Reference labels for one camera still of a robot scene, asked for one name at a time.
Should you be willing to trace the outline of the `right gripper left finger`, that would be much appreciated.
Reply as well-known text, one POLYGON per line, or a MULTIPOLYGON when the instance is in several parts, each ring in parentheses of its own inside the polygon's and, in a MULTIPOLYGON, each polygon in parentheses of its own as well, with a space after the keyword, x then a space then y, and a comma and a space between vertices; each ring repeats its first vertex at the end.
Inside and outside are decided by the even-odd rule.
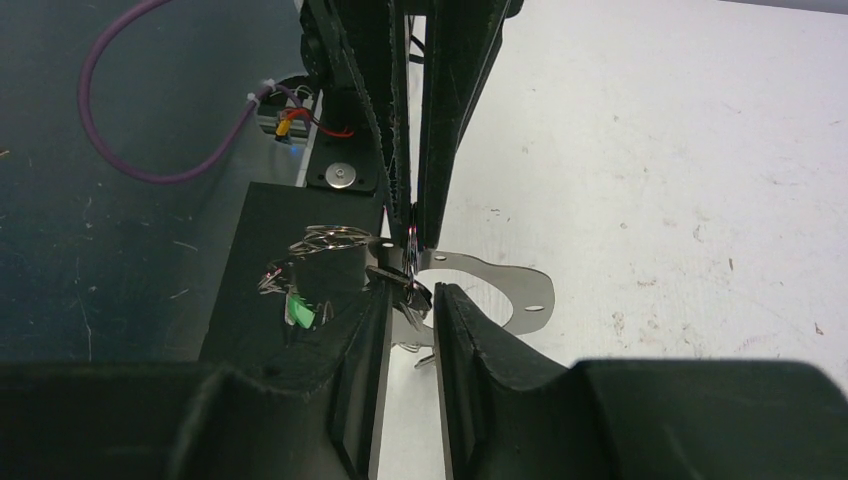
POLYGON ((323 328, 249 369, 1 369, 5 479, 373 479, 392 294, 373 281, 323 328))

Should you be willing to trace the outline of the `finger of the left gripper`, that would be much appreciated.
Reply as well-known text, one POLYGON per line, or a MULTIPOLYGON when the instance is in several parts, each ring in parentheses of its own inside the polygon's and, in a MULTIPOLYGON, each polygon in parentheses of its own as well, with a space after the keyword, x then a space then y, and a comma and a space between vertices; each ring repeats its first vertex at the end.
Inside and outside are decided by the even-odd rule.
POLYGON ((408 24, 403 1, 302 1, 301 53, 321 86, 355 104, 354 135, 376 153, 389 231, 411 224, 408 24))
POLYGON ((522 0, 429 1, 423 68, 416 229, 438 246, 454 163, 503 40, 522 0))

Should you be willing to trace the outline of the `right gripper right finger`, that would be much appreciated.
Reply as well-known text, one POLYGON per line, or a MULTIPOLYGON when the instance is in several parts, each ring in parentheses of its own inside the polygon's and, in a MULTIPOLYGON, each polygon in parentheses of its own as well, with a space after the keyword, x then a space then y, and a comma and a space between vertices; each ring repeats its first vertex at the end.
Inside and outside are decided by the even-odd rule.
POLYGON ((562 366, 455 284, 434 297, 450 479, 843 479, 847 401, 777 360, 562 366))

